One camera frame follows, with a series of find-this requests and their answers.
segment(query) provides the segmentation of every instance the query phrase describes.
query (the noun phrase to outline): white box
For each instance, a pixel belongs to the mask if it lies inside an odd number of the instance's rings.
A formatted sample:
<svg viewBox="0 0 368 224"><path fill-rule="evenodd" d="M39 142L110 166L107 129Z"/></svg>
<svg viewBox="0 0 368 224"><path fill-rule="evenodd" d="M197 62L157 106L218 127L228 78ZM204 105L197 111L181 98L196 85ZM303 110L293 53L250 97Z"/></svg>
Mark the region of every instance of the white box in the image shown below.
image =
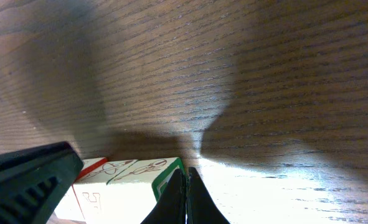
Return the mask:
<svg viewBox="0 0 368 224"><path fill-rule="evenodd" d="M109 197L106 183L133 165L137 160L107 162L73 184L77 200L87 223L101 223L102 202Z"/></svg>
<svg viewBox="0 0 368 224"><path fill-rule="evenodd" d="M95 159L84 159L83 169L76 179L87 175L89 172L93 171L105 162L107 162L107 159L104 157ZM55 208L54 212L59 219L84 221L83 213L77 202L77 198L72 187L69 187L66 194L60 200L58 206Z"/></svg>
<svg viewBox="0 0 368 224"><path fill-rule="evenodd" d="M141 223L156 205L174 170L184 167L180 158L138 161L108 182L102 221Z"/></svg>

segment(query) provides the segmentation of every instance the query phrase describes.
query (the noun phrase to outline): wood grain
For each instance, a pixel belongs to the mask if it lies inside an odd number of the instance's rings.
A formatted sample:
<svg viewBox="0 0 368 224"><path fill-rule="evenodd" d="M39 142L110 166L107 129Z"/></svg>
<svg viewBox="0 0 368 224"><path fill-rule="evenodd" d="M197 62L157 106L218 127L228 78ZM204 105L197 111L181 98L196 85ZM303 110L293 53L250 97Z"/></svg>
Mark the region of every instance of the wood grain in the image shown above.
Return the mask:
<svg viewBox="0 0 368 224"><path fill-rule="evenodd" d="M368 223L368 1L0 0L0 153L62 140L179 156L231 223Z"/></svg>

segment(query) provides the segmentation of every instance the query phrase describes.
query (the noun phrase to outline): green border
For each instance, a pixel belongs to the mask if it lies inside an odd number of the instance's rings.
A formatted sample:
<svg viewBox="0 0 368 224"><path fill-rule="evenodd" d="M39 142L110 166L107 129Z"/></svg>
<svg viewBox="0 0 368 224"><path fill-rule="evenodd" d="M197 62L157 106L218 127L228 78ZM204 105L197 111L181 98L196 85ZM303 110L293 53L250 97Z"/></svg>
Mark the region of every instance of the green border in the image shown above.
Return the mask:
<svg viewBox="0 0 368 224"><path fill-rule="evenodd" d="M153 190L153 194L154 194L154 197L156 198L156 201L159 200L160 198L160 195L159 195L159 192L157 190L157 186L171 173L175 170L176 167L179 167L184 175L185 174L185 169L184 169L184 165L182 164L182 161L180 158L177 158L174 162L172 162L170 164L169 167L167 167L166 170L164 170L163 172L161 172L161 174L159 174L155 179L154 181L152 182L152 190Z"/></svg>

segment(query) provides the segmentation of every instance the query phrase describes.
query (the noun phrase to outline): wooden surface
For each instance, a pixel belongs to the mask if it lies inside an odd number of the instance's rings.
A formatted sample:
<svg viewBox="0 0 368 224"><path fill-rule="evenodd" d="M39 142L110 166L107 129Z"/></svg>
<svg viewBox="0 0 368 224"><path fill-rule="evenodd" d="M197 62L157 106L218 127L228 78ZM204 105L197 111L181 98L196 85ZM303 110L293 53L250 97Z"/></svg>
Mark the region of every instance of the wooden surface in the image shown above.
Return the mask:
<svg viewBox="0 0 368 224"><path fill-rule="evenodd" d="M179 156L231 223L368 223L368 1L0 0L0 153L62 140Z"/></svg>

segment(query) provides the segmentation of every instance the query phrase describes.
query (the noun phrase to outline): printed drawing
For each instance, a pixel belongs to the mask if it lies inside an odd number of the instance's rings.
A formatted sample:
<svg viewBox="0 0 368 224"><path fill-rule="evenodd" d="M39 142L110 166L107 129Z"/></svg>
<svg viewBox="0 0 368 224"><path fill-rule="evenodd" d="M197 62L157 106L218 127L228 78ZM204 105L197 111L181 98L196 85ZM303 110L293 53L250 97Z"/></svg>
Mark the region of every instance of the printed drawing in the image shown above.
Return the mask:
<svg viewBox="0 0 368 224"><path fill-rule="evenodd" d="M158 170L160 170L160 168L162 166L164 166L166 164L167 164L167 160L159 159L159 160L156 160L156 161L150 163L147 166L139 167L139 168L135 169L133 172L130 172L130 173L128 173L126 175L123 175L121 177L117 177L116 179L113 179L113 181L114 180L121 180L122 178L124 178L126 176L129 176L129 175L138 175L138 174L142 174L142 173L145 173L145 172L158 171Z"/></svg>
<svg viewBox="0 0 368 224"><path fill-rule="evenodd" d="M102 166L102 170L98 170L96 172L91 172L91 173L87 174L86 176L84 176L83 178L81 178L80 180L87 180L87 179L89 179L91 177L94 177L94 176L96 176L98 174L101 174L101 173L105 173L105 174L109 174L109 175L115 174L120 167L123 167L123 166L129 164L130 162L132 162L132 160L121 162L121 163L118 163L118 164L115 164L115 165L110 164L110 163L105 163Z"/></svg>
<svg viewBox="0 0 368 224"><path fill-rule="evenodd" d="M101 211L101 194L92 193L92 196L88 192L83 192L85 200L88 202L88 206L93 209L95 213L100 213Z"/></svg>

